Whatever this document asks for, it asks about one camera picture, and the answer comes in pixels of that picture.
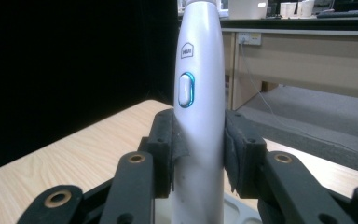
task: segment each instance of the desk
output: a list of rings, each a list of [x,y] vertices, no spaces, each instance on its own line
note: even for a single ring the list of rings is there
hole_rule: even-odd
[[[84,192],[115,174],[119,158],[137,149],[148,136],[153,118],[170,108],[145,101],[73,133],[0,168],[0,223],[14,223],[32,200],[57,185],[76,185]],[[297,155],[326,187],[351,196],[358,172],[268,141],[268,150]],[[225,191],[229,192],[227,178]],[[242,200],[255,208],[256,200]]]
[[[358,97],[358,19],[227,20],[221,26],[229,108],[253,97],[261,81]],[[261,46],[240,47],[242,32],[262,34]]]

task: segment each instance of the brand logo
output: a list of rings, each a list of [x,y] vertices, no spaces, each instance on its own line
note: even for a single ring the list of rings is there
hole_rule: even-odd
[[[190,43],[185,43],[182,46],[181,58],[193,57],[194,46]]]

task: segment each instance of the power button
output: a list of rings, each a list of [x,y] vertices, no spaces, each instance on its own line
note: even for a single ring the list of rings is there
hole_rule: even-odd
[[[188,108],[194,102],[194,77],[191,73],[185,72],[179,77],[179,106]]]

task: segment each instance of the paper cup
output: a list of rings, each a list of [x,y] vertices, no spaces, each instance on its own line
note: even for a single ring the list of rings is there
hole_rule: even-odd
[[[281,3],[280,14],[283,18],[287,18],[287,5],[288,4],[289,4],[288,2]]]
[[[310,17],[312,15],[313,5],[315,5],[314,0],[307,0],[302,2],[301,16]]]
[[[289,3],[289,4],[287,4],[286,13],[287,13],[288,18],[295,16],[296,5],[297,5],[297,3]]]
[[[302,17],[302,2],[298,2],[298,5],[297,5],[297,16],[298,17]]]

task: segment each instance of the white object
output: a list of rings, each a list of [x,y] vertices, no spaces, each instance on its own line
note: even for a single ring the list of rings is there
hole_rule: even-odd
[[[221,9],[220,11],[219,11],[219,16],[220,16],[220,18],[225,18],[225,17],[228,17],[228,9]]]
[[[298,2],[297,4],[297,16],[302,17],[302,2]]]
[[[183,14],[185,7],[183,6],[183,0],[177,0],[178,2],[178,14]]]
[[[229,0],[231,20],[266,18],[268,0]]]
[[[281,16],[284,18],[293,17],[296,11],[296,4],[291,2],[283,2],[281,3]]]
[[[310,17],[312,15],[313,5],[315,5],[314,0],[307,0],[302,2],[302,17]]]
[[[244,45],[261,45],[261,33],[238,33],[238,42]]]
[[[222,0],[216,0],[217,11],[222,10]]]
[[[225,75],[215,1],[187,1],[176,53],[174,114],[189,156],[175,164],[172,223],[223,223]]]
[[[155,223],[171,224],[171,198],[155,200]],[[262,224],[260,215],[236,198],[224,194],[224,224]]]

